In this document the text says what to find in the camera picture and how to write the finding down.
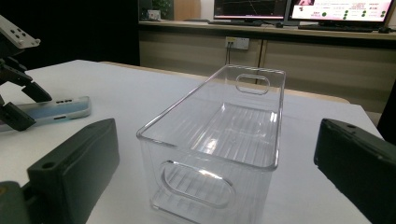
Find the power outlet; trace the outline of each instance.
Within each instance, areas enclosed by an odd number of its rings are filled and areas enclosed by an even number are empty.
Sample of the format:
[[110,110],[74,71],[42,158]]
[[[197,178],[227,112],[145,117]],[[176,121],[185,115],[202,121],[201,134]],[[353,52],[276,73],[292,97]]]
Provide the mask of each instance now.
[[248,38],[243,37],[225,37],[225,47],[230,47],[231,49],[248,49]]

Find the keyboard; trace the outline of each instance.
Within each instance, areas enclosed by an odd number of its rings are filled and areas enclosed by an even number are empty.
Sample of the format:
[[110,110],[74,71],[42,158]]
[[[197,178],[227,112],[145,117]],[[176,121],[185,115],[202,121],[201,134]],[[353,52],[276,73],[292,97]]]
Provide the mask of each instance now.
[[209,21],[208,24],[214,24],[214,25],[239,25],[239,26],[262,26],[261,22],[243,22],[243,21]]
[[356,26],[321,26],[321,25],[299,25],[299,30],[316,30],[316,31],[336,31],[336,32],[355,32],[371,33],[373,29],[356,27]]

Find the container handle cutout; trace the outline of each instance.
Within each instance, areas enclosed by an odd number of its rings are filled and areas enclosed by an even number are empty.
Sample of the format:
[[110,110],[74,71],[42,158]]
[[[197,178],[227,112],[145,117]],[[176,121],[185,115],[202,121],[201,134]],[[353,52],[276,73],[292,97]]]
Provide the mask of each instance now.
[[255,94],[255,95],[264,95],[268,92],[271,86],[270,80],[267,77],[262,76],[254,76],[248,74],[241,74],[236,78],[236,85],[235,87],[245,93]]
[[161,181],[170,192],[207,206],[222,209],[233,200],[233,184],[207,170],[177,161],[162,164]]

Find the smartphone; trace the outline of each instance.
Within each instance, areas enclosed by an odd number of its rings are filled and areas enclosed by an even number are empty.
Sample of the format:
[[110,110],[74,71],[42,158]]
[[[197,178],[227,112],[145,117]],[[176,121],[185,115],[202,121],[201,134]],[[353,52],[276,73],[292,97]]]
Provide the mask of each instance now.
[[[84,118],[89,116],[92,110],[91,100],[88,96],[17,105],[17,107],[35,120],[33,126],[40,126],[63,119]],[[0,132],[10,130],[13,129],[0,120]]]

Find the container rim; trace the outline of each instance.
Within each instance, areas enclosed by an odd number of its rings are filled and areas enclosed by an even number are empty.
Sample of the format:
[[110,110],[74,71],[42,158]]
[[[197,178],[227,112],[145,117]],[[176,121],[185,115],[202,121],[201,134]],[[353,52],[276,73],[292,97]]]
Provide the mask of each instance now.
[[226,160],[226,161],[230,161],[230,162],[234,162],[234,163],[244,164],[244,165],[246,165],[248,167],[251,167],[251,168],[263,171],[263,172],[274,171],[277,168],[277,166],[278,166],[278,160],[279,160],[279,145],[280,145],[280,133],[281,133],[281,123],[282,123],[283,97],[284,97],[285,79],[286,79],[286,73],[284,71],[281,71],[281,70],[260,68],[260,67],[249,67],[249,66],[236,65],[236,64],[226,64],[226,65],[222,66],[220,68],[220,70],[218,70],[216,73],[214,73],[212,76],[210,76],[207,80],[205,80],[204,82],[202,82],[201,84],[196,86],[194,89],[192,89],[187,94],[185,94],[183,97],[181,97],[178,101],[176,101],[175,103],[170,105],[168,108],[166,108],[162,113],[160,113],[157,117],[152,119],[149,123],[147,123],[146,125],[141,127],[136,132],[136,137],[139,140],[145,140],[145,141],[148,141],[148,142],[151,142],[151,143],[154,143],[154,144],[165,145],[167,147],[176,148],[177,146],[175,146],[173,144],[166,143],[166,142],[163,142],[163,141],[159,141],[159,140],[156,140],[156,139],[152,139],[152,138],[146,137],[144,135],[144,132],[147,129],[149,129],[152,125],[157,123],[166,114],[168,114],[170,111],[172,111],[175,107],[180,105],[184,100],[186,100],[187,98],[191,97],[195,92],[200,90],[206,83],[208,83],[213,78],[217,77],[223,70],[225,70],[227,68],[247,69],[247,70],[252,70],[252,71],[264,71],[264,72],[278,73],[280,75],[283,75],[283,81],[282,81],[282,84],[279,87],[281,89],[280,95],[279,95],[279,111],[278,111],[279,120],[278,120],[278,124],[277,124],[277,127],[276,127],[277,128],[277,132],[276,132],[276,146],[275,146],[275,156],[274,156],[274,159],[273,159],[273,163],[271,165],[268,165],[268,166],[257,166],[257,165],[252,165],[252,164],[249,164],[249,163],[243,163],[241,161],[233,161],[233,160],[229,160],[229,159],[226,159],[226,158],[217,157],[217,158],[219,158],[221,160]]

